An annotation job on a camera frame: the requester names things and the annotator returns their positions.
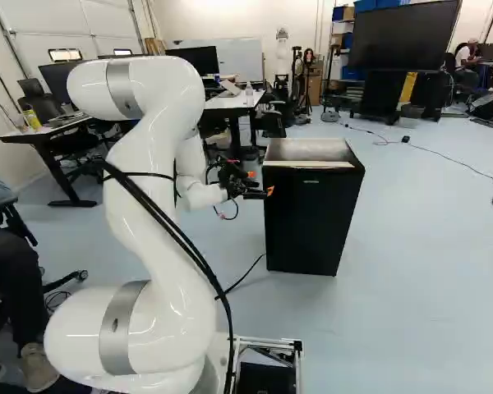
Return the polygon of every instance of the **chair wheel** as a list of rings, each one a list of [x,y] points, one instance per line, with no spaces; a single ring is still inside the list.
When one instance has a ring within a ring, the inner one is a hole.
[[[87,270],[79,271],[79,276],[76,278],[78,282],[83,282],[88,278],[89,274]]]

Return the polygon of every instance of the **black desk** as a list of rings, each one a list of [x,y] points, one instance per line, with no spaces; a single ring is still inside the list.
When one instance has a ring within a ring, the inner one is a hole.
[[[91,208],[94,207],[97,202],[86,199],[80,199],[78,194],[73,189],[73,185],[67,179],[66,174],[62,171],[60,164],[51,152],[47,149],[46,143],[51,140],[52,137],[58,134],[62,134],[64,131],[69,131],[80,125],[85,124],[87,121],[93,119],[88,115],[78,117],[76,121],[67,123],[66,125],[59,127],[42,127],[38,131],[27,131],[22,133],[20,131],[12,131],[5,135],[0,135],[0,140],[6,144],[30,144],[39,153],[44,163],[49,168],[51,175],[57,183],[60,185],[64,193],[69,197],[69,200],[51,201],[48,205],[50,207],[79,207],[79,208]]]
[[[213,97],[205,104],[205,113],[212,116],[227,118],[230,127],[232,143],[230,151],[231,158],[242,162],[243,153],[241,147],[241,135],[239,133],[239,117],[256,115],[256,107],[265,95],[265,90],[254,90],[254,96],[250,103],[247,102],[245,90],[236,97]]]

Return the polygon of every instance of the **person's leg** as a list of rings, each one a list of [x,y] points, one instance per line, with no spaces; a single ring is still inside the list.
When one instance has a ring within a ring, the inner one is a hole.
[[[0,294],[11,320],[13,340],[29,392],[51,387],[59,377],[39,343],[48,323],[38,255],[27,241],[0,229]]]
[[[0,229],[0,293],[19,349],[36,342],[48,324],[37,253]]]

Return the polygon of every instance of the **yellow bottle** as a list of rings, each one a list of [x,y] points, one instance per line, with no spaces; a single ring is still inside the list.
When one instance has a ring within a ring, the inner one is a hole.
[[[36,116],[33,108],[26,109],[24,112],[24,117],[27,120],[28,124],[33,128],[33,130],[37,131],[42,125],[40,124],[39,119]]]

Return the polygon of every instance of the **sitting person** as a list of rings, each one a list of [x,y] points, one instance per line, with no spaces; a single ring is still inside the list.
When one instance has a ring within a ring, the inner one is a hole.
[[[0,204],[11,198],[14,198],[12,191],[0,182]],[[41,392],[59,378],[41,343],[48,311],[38,257],[25,239],[0,228],[0,296],[11,322],[13,340],[18,345],[29,392]],[[3,372],[0,366],[0,377]]]
[[[457,67],[455,72],[457,84],[470,86],[472,88],[478,87],[480,76],[472,70],[472,68],[481,61],[481,57],[476,56],[477,50],[478,39],[470,39],[466,45],[457,48],[454,57]]]

